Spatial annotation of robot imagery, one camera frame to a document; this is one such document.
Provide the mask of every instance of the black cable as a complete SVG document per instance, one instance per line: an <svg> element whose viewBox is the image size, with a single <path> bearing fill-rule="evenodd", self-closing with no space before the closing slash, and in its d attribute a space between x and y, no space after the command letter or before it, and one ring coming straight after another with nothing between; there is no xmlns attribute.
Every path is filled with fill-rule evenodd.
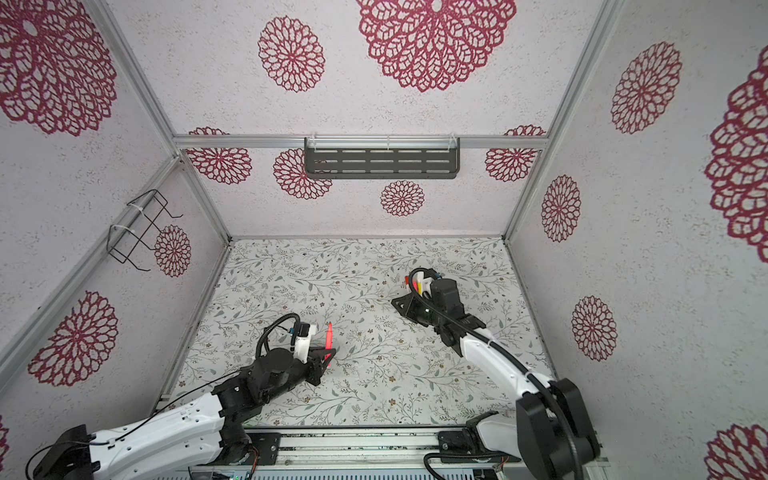
<svg viewBox="0 0 768 480"><path fill-rule="evenodd" d="M259 337L259 342L256 344L257 358L261 356L261 349L264 347L264 343L266 342L267 336L270 333L272 333L272 330L276 329L282 322L285 322L288 319L301 320L301 317L299 317L298 313L286 313L285 315L281 316L279 319L272 322L267 328L265 328L263 333ZM270 351L269 343L266 344L266 351L267 352Z"/></svg>
<svg viewBox="0 0 768 480"><path fill-rule="evenodd" d="M36 456L40 455L44 451L48 449L54 448L56 445L85 445L85 446L91 446L91 445L109 445L109 442L78 442L77 440L64 440L63 442L56 442L51 443L50 445L46 445L42 449L39 449L37 452L33 453L31 457L29 457L29 460L27 460L27 465L24 466L24 475L27 477L27 480L32 480L32 477L29 476L29 465L32 463L32 460L35 459Z"/></svg>
<svg viewBox="0 0 768 480"><path fill-rule="evenodd" d="M288 330L286 327L284 327L284 326L282 326L282 325L278 325L278 326L277 326L277 328L283 329L283 330L285 330L286 332L290 333L290 330ZM269 339L269 338L266 338L266 339L264 339L264 349L265 349L267 352L269 352L269 351L270 351L270 339Z"/></svg>
<svg viewBox="0 0 768 480"><path fill-rule="evenodd" d="M443 452L432 452L424 455L424 467L427 469L427 472L431 473L433 477L437 478L437 480L445 480L445 477L440 475L438 472L435 471L435 469L432 468L432 466L429 464L429 461L433 458L492 458L492 457L509 457L509 454L507 452L488 452L483 455L473 455L471 453L443 453Z"/></svg>
<svg viewBox="0 0 768 480"><path fill-rule="evenodd" d="M525 378L528 379L531 383L533 383L534 386L538 389L538 391L541 392L541 394L544 396L544 400L546 401L546 403L549 405L549 408L554 413L554 416L557 417L558 421L562 425L563 433L565 434L565 439L568 442L568 450L571 451L571 460L573 460L573 463L574 463L574 480L584 480L584 469L583 469L583 465L581 464L581 458L578 456L578 450L576 448L576 436L574 435L573 430L571 429L571 424L568 423L568 419L565 417L565 413L563 413L563 410L558 405L557 400L554 399L554 396L552 396L549 390L539 381L539 379L536 378L533 372L528 370L528 367L523 365L523 363L520 360L516 359L515 356L512 355L506 348L496 343L494 340L487 338L485 335L482 335L481 333L477 333L476 331L462 325L460 322L458 322L456 319L449 316L447 313L442 312L439 308L437 308L437 306L434 303L425 299L422 295L419 295L419 292L416 290L416 287L413 286L413 278L414 278L414 275L416 275L417 273L424 273L425 276L429 276L430 278L435 278L435 276L432 273L430 273L426 268L415 268L411 270L411 273L409 273L408 275L408 288L410 289L413 296L424 307L430 309L430 311L432 312L437 313L442 318L448 320L450 323L453 323L457 327L467 332L467 334L474 336L476 339L481 340L483 343L486 343L488 346L490 346L497 352L501 353L504 356L504 358L506 358L512 363L512 365L514 365L518 370L523 372L523 375L525 376Z"/></svg>

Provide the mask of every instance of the black mounting plate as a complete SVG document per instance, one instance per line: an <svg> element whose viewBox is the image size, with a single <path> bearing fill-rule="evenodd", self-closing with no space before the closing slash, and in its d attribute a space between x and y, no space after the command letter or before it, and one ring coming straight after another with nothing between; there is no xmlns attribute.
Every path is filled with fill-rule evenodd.
<svg viewBox="0 0 768 480"><path fill-rule="evenodd" d="M280 433L248 433L253 446L259 451L256 465L275 465L280 451ZM253 453L240 462L240 465L253 465Z"/></svg>
<svg viewBox="0 0 768 480"><path fill-rule="evenodd" d="M470 445L464 431L446 430L437 433L438 448L440 453L466 455L474 453L475 447ZM471 458L441 458L443 463L467 463L472 462ZM502 457L475 458L478 463L501 463Z"/></svg>

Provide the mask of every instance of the black bracket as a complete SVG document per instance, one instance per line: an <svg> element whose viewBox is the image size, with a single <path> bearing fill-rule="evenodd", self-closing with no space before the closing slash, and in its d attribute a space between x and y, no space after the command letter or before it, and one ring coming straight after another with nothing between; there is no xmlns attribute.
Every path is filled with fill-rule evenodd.
<svg viewBox="0 0 768 480"><path fill-rule="evenodd" d="M259 452L256 465L275 465L280 451L280 433L248 433L251 445ZM253 465L253 453L249 453L241 465Z"/></svg>
<svg viewBox="0 0 768 480"><path fill-rule="evenodd" d="M458 454L458 455L482 455L482 451L485 450L482 445L477 445L474 440L470 436L467 435L467 429L462 429L460 431L456 430L445 430L443 432L438 432L437 434L437 442L438 446L440 448L440 453L445 453L447 455L451 454ZM441 458L440 461L443 463L467 463L467 462L490 462L490 463L501 463L503 460L502 457L478 457L478 458Z"/></svg>

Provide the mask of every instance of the floral tabletop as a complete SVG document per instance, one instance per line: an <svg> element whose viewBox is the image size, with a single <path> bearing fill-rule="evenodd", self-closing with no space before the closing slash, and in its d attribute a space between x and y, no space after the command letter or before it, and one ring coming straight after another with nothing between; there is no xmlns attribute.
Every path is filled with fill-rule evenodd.
<svg viewBox="0 0 768 480"><path fill-rule="evenodd" d="M318 325L316 345L333 324L336 357L319 386L297 386L246 425L448 425L514 408L480 369L389 303L407 293L405 276L417 266L456 280L466 311L522 362L549 374L498 238L241 240L171 398L250 363L263 328L296 312ZM270 335L271 346L289 341L279 329Z"/></svg>

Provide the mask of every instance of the wire rack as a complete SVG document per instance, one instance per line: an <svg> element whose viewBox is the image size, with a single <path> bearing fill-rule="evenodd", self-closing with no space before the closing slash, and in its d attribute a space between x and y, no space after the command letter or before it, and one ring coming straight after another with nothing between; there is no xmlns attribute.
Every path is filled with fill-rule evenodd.
<svg viewBox="0 0 768 480"><path fill-rule="evenodd" d="M150 195L150 194L152 195L152 198L147 201L147 204L144 207L139 205L139 203L141 203L141 201L143 199L146 199L147 195ZM146 209L150 207L150 205L152 204L153 200L155 202L157 202L158 205L160 205L160 209L157 211L157 213L153 217L149 217L147 215L147 213L146 213ZM156 250L156 248L150 247L149 245L147 245L144 242L144 236L147 234L147 232L149 230L152 229L152 227L154 227L157 230L158 233L162 231L157 226L155 221L158 219L158 217L163 212L168 214L168 216L170 218L180 218L180 217L183 217L184 215L183 214L181 214L181 215L173 215L167 209L168 200L166 200L166 198L163 196L163 194L161 194L160 191L157 190L157 189L148 190L148 191L142 193L138 197L136 197L133 200L131 200L130 202L128 202L127 205L129 207L135 207L136 209L138 209L139 212L141 213L141 215L137 215L128 225L116 225L116 224L113 224L113 225L109 226L109 232L107 233L107 253L109 253L110 257L114 258L115 260L117 260L120 263L129 262L131 265L134 266L134 268L136 270L141 270L142 272L148 272L148 271L150 271L150 269L148 269L148 268L141 268L136 263L134 263L133 260L131 260L131 254L136 250L136 247L138 247L139 244L144 245L148 250L152 250L152 251ZM149 225L147 225L147 228L145 228L144 231L141 232L140 235L137 235L136 234L136 230L134 230L132 227L133 227L134 223L136 223L136 220L138 220L140 217L144 217L147 220L149 220ZM136 239L136 242L133 244L133 246L128 251L128 253L123 253L123 251L118 249L118 243L120 243L120 239L121 239L122 235L118 236L118 239L114 242L114 245L112 244L112 233L113 232L117 232L118 230L123 230L124 232L129 233L131 236L133 236Z"/></svg>

